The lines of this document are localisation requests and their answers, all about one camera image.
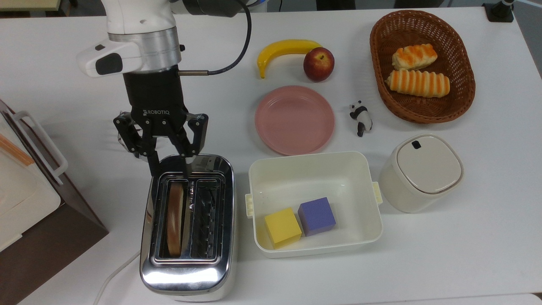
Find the purple cube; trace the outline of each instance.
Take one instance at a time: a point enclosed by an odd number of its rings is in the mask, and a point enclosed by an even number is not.
[[[327,197],[301,204],[298,215],[305,236],[329,231],[336,224]]]

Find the bread roll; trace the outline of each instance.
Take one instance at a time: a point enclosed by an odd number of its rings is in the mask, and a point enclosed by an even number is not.
[[[431,65],[435,60],[437,53],[430,44],[399,48],[391,56],[391,64],[395,70],[418,70]]]
[[[444,74],[435,72],[392,71],[386,84],[393,91],[418,97],[443,97],[450,92],[450,80]]]

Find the red apple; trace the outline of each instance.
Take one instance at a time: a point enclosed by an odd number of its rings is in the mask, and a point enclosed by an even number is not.
[[[331,75],[335,67],[333,54],[322,47],[312,49],[303,61],[303,70],[312,81],[323,81]]]

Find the pink plate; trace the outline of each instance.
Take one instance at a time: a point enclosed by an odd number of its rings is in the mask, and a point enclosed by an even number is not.
[[[327,100],[302,86],[271,91],[260,102],[254,121],[263,142],[287,156],[319,151],[335,128],[335,116]]]

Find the yellow cube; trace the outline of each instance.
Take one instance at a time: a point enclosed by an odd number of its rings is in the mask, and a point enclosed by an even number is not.
[[[274,249],[295,243],[301,238],[301,228],[291,207],[267,215],[265,221]]]

